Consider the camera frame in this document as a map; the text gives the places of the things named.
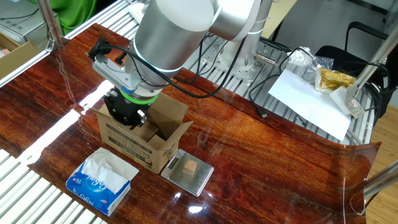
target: white sheet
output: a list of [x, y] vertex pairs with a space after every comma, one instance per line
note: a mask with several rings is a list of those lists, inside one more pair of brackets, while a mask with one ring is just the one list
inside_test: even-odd
[[344, 140], [351, 116], [346, 116], [331, 97], [285, 70], [269, 94], [283, 102], [307, 121], [318, 126], [340, 141]]

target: reddish wood surface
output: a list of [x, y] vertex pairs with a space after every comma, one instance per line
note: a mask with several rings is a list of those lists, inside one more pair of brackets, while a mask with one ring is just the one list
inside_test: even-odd
[[[190, 107], [185, 121], [195, 121], [180, 148], [215, 168], [197, 198], [102, 143], [96, 116], [79, 105], [104, 80], [85, 55], [99, 35], [111, 44], [129, 43], [95, 24], [0, 88], [1, 148], [14, 157], [31, 154], [32, 170], [108, 223], [366, 223], [362, 183], [379, 144], [339, 145], [271, 112], [264, 119], [228, 90], [204, 100], [171, 86], [163, 90]], [[114, 50], [108, 57], [119, 54]], [[183, 69], [179, 77], [193, 74]], [[204, 78], [181, 85], [196, 94], [216, 88]], [[102, 104], [98, 99], [94, 108]], [[74, 111], [77, 122], [55, 140], [34, 144]], [[140, 170], [109, 218], [65, 188], [69, 175], [99, 147]]]

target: digital scale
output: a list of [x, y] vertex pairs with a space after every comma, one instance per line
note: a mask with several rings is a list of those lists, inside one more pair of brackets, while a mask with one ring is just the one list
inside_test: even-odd
[[[184, 165], [189, 159], [197, 163], [193, 175], [188, 175], [183, 172]], [[198, 197], [205, 188], [213, 171], [214, 168], [206, 162], [179, 149], [162, 171], [161, 175], [171, 183]]]

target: black cable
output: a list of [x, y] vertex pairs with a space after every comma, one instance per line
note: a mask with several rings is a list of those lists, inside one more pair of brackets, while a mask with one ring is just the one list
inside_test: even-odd
[[130, 54], [129, 54], [129, 56], [131, 57], [131, 60], [132, 60], [132, 62], [134, 63], [134, 66], [136, 67], [136, 70], [137, 70], [137, 73], [138, 73], [139, 77], [141, 78], [141, 80], [142, 80], [146, 85], [149, 85], [149, 86], [152, 86], [152, 87], [161, 87], [161, 88], [164, 88], [164, 87], [167, 87], [167, 86], [168, 86], [168, 85], [153, 85], [153, 84], [148, 83], [148, 82], [145, 80], [145, 78], [141, 75], [141, 73], [139, 72], [138, 67], [137, 67], [137, 64], [136, 64], [136, 61], [134, 60], [134, 57], [131, 56]]
[[388, 92], [388, 88], [390, 87], [390, 73], [389, 73], [388, 69], [386, 69], [384, 66], [378, 65], [375, 63], [349, 61], [349, 62], [343, 62], [342, 64], [340, 64], [338, 69], [340, 69], [343, 65], [347, 65], [347, 64], [372, 65], [377, 68], [380, 68], [381, 70], [384, 70], [387, 75], [387, 87], [385, 87], [384, 89], [386, 89], [386, 91]]
[[10, 17], [10, 18], [0, 18], [0, 20], [5, 20], [5, 19], [22, 19], [25, 17], [33, 16], [37, 11], [39, 11], [39, 8], [36, 9], [33, 13], [26, 15], [26, 16], [19, 16], [19, 17]]
[[372, 197], [371, 197], [371, 198], [369, 198], [369, 200], [366, 202], [365, 208], [367, 208], [367, 207], [368, 207], [368, 205], [369, 205], [369, 204], [372, 202], [372, 200], [375, 198], [375, 196], [376, 196], [378, 193], [376, 193], [376, 194], [372, 195]]
[[288, 46], [285, 46], [285, 45], [280, 44], [280, 43], [278, 43], [278, 42], [274, 42], [274, 41], [269, 40], [269, 39], [267, 39], [267, 38], [265, 38], [265, 37], [261, 37], [261, 38], [260, 38], [260, 41], [261, 41], [262, 43], [264, 43], [264, 44], [267, 44], [267, 45], [269, 45], [269, 46], [271, 46], [271, 47], [273, 47], [273, 48], [275, 48], [275, 49], [278, 49], [278, 50], [281, 50], [281, 51], [284, 51], [284, 52], [290, 52], [290, 51], [293, 50], [293, 49], [291, 49], [291, 48], [288, 47]]
[[224, 47], [225, 47], [225, 45], [228, 43], [228, 41], [227, 42], [225, 42], [225, 44], [220, 48], [220, 50], [217, 52], [217, 54], [216, 54], [216, 57], [214, 58], [214, 62], [213, 62], [213, 64], [211, 64], [211, 67], [207, 70], [207, 71], [205, 71], [205, 72], [202, 72], [201, 74], [199, 74], [199, 75], [204, 75], [204, 74], [206, 74], [206, 73], [208, 73], [212, 68], [213, 68], [213, 66], [214, 66], [214, 64], [216, 63], [216, 61], [217, 61], [217, 57], [218, 57], [218, 55], [220, 54], [220, 52], [224, 49]]
[[197, 78], [200, 76], [199, 71], [200, 71], [201, 54], [202, 54], [202, 50], [203, 50], [203, 41], [204, 41], [204, 40], [205, 40], [205, 38], [203, 38], [203, 39], [201, 40], [200, 46], [199, 46], [198, 68], [197, 68], [197, 72], [196, 72], [196, 74], [195, 74], [195, 78], [193, 78], [193, 80], [190, 81], [190, 82], [187, 82], [187, 81], [184, 81], [184, 80], [180, 80], [180, 79], [178, 79], [178, 78], [174, 78], [174, 79], [176, 79], [178, 82], [182, 82], [182, 83], [187, 84], [187, 85], [192, 85], [192, 84], [194, 84], [194, 82], [197, 80]]
[[369, 108], [369, 109], [365, 110], [365, 111], [375, 110], [375, 112], [374, 112], [375, 120], [373, 122], [373, 125], [376, 125], [376, 123], [379, 119], [380, 112], [381, 112], [382, 93], [381, 93], [381, 90], [378, 89], [377, 86], [375, 86], [374, 84], [365, 83], [364, 88], [372, 96], [374, 104], [376, 105], [375, 108]]
[[172, 86], [174, 86], [176, 89], [180, 90], [180, 91], [183, 92], [184, 94], [186, 94], [186, 95], [188, 95], [188, 96], [191, 96], [191, 97], [193, 97], [193, 98], [204, 99], [204, 98], [208, 98], [208, 97], [214, 96], [216, 93], [218, 93], [218, 92], [222, 89], [222, 87], [224, 86], [224, 84], [226, 83], [226, 81], [227, 81], [227, 79], [228, 79], [228, 77], [229, 77], [229, 74], [230, 74], [231, 71], [232, 71], [232, 68], [234, 67], [234, 65], [235, 65], [235, 63], [236, 63], [236, 61], [237, 61], [237, 59], [238, 59], [239, 54], [241, 53], [241, 50], [242, 50], [242, 47], [243, 47], [243, 44], [244, 44], [245, 40], [246, 40], [246, 38], [244, 38], [244, 39], [242, 40], [241, 45], [239, 46], [238, 52], [236, 52], [235, 58], [234, 58], [234, 60], [232, 61], [232, 64], [231, 64], [229, 70], [227, 71], [227, 73], [226, 73], [226, 75], [225, 75], [225, 77], [224, 77], [224, 80], [222, 81], [221, 85], [220, 85], [214, 92], [209, 93], [209, 94], [207, 94], [207, 95], [196, 95], [196, 94], [191, 93], [191, 92], [187, 91], [186, 89], [180, 87], [180, 86], [177, 85], [175, 82], [173, 82], [169, 77], [167, 77], [167, 76], [165, 76], [163, 73], [159, 72], [159, 71], [158, 71], [156, 68], [154, 68], [151, 64], [149, 64], [149, 63], [146, 62], [145, 60], [141, 59], [141, 58], [138, 57], [134, 52], [131, 52], [131, 51], [128, 50], [128, 49], [125, 49], [125, 48], [120, 47], [120, 46], [114, 46], [114, 45], [103, 45], [103, 46], [101, 46], [101, 47], [98, 47], [97, 50], [109, 49], [109, 48], [121, 50], [121, 51], [123, 51], [123, 52], [129, 54], [130, 56], [134, 57], [135, 59], [137, 59], [140, 63], [144, 64], [146, 67], [148, 67], [148, 68], [151, 69], [153, 72], [155, 72], [158, 76], [160, 76], [161, 78], [163, 78], [165, 81], [167, 81], [168, 83], [170, 83]]
[[265, 109], [264, 109], [264, 108], [258, 107], [258, 105], [256, 104], [256, 102], [254, 102], [254, 100], [253, 100], [253, 98], [252, 98], [251, 95], [252, 95], [253, 91], [254, 91], [256, 88], [259, 88], [259, 86], [261, 86], [263, 83], [267, 82], [267, 81], [270, 80], [271, 78], [278, 77], [278, 76], [280, 76], [280, 75], [271, 75], [271, 76], [267, 77], [265, 80], [261, 81], [261, 82], [258, 83], [255, 87], [253, 87], [253, 88], [250, 90], [250, 92], [249, 92], [249, 99], [250, 99], [250, 101], [253, 103], [253, 105], [256, 107], [257, 111], [259, 112], [259, 114], [260, 114], [263, 118], [265, 118], [265, 117], [267, 116], [267, 115], [266, 115]]

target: small wooden block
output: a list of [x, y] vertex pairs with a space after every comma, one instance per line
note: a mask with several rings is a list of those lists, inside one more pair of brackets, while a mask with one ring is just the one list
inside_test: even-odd
[[195, 172], [195, 169], [197, 168], [198, 163], [192, 160], [187, 160], [187, 162], [184, 165], [184, 170], [182, 172], [188, 174], [188, 175], [193, 175]]

